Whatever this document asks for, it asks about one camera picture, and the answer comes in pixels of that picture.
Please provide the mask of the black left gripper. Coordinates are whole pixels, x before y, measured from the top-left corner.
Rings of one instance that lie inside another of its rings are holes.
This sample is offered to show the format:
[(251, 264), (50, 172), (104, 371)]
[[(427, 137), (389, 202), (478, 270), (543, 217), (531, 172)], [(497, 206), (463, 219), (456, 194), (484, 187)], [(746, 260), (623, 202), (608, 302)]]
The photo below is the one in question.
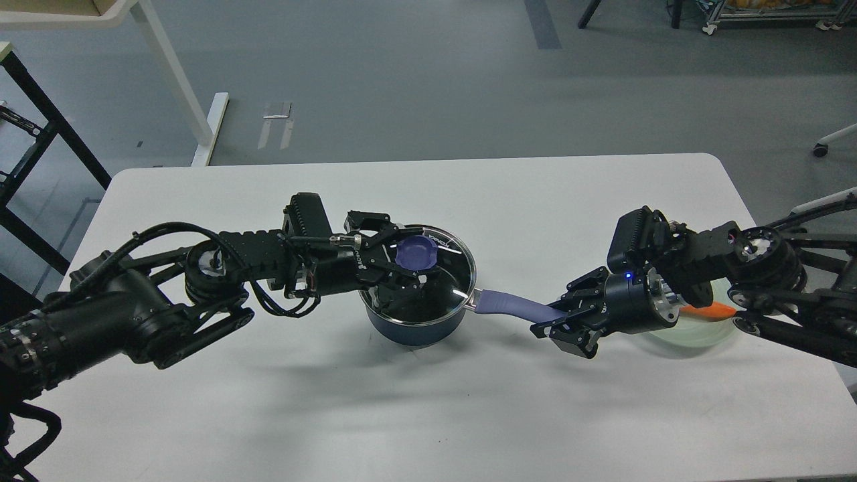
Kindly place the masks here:
[(429, 280), (425, 272), (362, 259), (361, 250), (397, 244), (405, 236), (404, 228), (388, 214), (349, 211), (345, 229), (348, 234), (295, 238), (295, 253), (303, 262), (302, 281), (313, 296), (362, 290), (362, 301), (377, 313), (395, 311), (419, 298)]

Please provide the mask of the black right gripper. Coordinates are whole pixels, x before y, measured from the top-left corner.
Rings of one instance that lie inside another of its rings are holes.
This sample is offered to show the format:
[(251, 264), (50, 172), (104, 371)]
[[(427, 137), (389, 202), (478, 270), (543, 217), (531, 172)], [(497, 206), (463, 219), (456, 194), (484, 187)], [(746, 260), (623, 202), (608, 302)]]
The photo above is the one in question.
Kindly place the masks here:
[(559, 311), (575, 311), (602, 305), (603, 315), (548, 315), (535, 321), (530, 332), (551, 339), (564, 353), (593, 359), (603, 333), (645, 333), (676, 326), (685, 301), (655, 270), (610, 274), (600, 266), (566, 285), (553, 302)]

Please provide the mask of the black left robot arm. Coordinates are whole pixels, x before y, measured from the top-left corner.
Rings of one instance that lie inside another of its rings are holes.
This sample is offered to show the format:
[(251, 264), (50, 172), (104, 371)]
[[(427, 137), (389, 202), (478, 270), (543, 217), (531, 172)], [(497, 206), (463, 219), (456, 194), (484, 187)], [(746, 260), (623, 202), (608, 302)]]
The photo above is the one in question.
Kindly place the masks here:
[(43, 391), (123, 353), (173, 366), (252, 319), (254, 295), (276, 317), (300, 318), (321, 297), (381, 286), (411, 297), (437, 276), (437, 250), (399, 255), (420, 228), (351, 212), (346, 233), (292, 210), (281, 229), (215, 233), (168, 222), (135, 233), (72, 275), (68, 292), (2, 324), (2, 480), (56, 440), (58, 415), (31, 405)]

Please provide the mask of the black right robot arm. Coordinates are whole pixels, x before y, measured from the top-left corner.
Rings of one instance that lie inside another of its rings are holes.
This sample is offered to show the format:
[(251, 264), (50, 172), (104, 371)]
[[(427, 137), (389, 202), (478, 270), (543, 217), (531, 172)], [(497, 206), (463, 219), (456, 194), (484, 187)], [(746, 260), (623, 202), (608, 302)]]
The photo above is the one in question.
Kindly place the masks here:
[(738, 329), (854, 367), (855, 235), (803, 226), (854, 208), (845, 190), (756, 228), (696, 232), (643, 206), (619, 218), (606, 265), (570, 281), (530, 330), (591, 359), (603, 336), (670, 329), (680, 308), (711, 306), (711, 282), (724, 278)]

